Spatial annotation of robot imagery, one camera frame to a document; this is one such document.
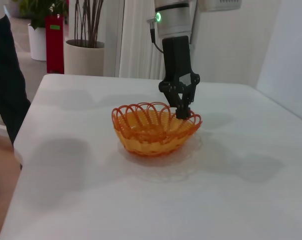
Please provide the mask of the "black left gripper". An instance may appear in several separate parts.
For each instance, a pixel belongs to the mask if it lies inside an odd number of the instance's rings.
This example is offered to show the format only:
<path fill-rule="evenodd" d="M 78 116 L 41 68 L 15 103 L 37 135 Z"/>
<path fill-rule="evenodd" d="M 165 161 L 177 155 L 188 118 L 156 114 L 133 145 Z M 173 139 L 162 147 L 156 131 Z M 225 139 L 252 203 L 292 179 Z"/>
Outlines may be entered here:
<path fill-rule="evenodd" d="M 162 47 L 165 77 L 159 83 L 159 91 L 170 107 L 176 108 L 176 118 L 187 119 L 191 115 L 189 105 L 194 101 L 196 86 L 200 82 L 200 76 L 191 67 L 189 37 L 165 38 Z M 182 100 L 178 93 L 183 93 Z"/>

